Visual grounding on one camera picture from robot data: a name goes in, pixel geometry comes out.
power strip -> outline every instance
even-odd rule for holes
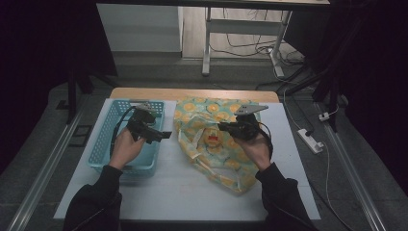
[[[310,147],[310,149],[315,153],[318,154],[323,151],[323,143],[316,142],[312,136],[306,136],[306,129],[300,129],[297,131],[297,134],[306,142],[306,144]]]

teal basket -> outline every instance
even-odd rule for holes
[[[156,117],[156,122],[151,128],[162,131],[165,119],[165,103],[163,101],[114,100],[112,101],[108,112],[106,112],[102,128],[99,130],[99,134],[97,134],[97,139],[94,143],[90,144],[93,145],[93,149],[91,150],[88,159],[88,165],[90,167],[100,173],[103,166],[108,164],[110,161],[111,139],[114,133],[114,128],[123,114],[130,107],[145,102],[148,102],[152,109],[156,111],[156,113],[152,114]],[[124,118],[118,133],[126,126],[133,111],[134,110],[130,111]],[[132,162],[128,163],[128,165],[122,170],[123,174],[120,177],[120,180],[127,181],[153,176],[156,170],[159,147],[160,143],[156,141],[153,141],[151,144],[145,143],[139,156]]]

white table surface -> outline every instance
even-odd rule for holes
[[[103,123],[103,113],[110,102],[107,99],[94,126],[89,142],[96,139]],[[274,146],[272,160],[285,177],[298,181],[298,189],[310,219],[320,219],[303,165],[294,143],[288,119],[280,103],[268,105],[261,111],[261,120],[269,128]],[[164,131],[172,130],[168,140],[162,140],[156,173],[148,179],[132,184],[121,184],[123,195],[120,218],[129,220],[223,220],[259,221],[267,212],[262,205],[261,184],[257,182],[248,192],[235,194],[231,190],[207,179],[195,169],[181,151],[177,133],[173,128],[175,101],[165,101]],[[87,165],[91,146],[87,144],[83,156],[69,182],[54,218],[64,218],[69,202],[78,190],[93,184],[99,177]]]

plastic bag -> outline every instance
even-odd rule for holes
[[[258,105],[250,100],[188,97],[177,101],[174,113],[178,141],[193,166],[236,193],[256,183],[258,169],[217,124],[236,121],[234,112],[242,104]],[[260,121],[259,113],[255,116]]]

black curtain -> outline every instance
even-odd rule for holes
[[[96,4],[88,0],[0,1],[0,57],[0,172],[72,68],[83,77],[116,75]]]
[[[345,112],[408,194],[408,27],[403,1],[380,0],[370,10],[340,72]]]

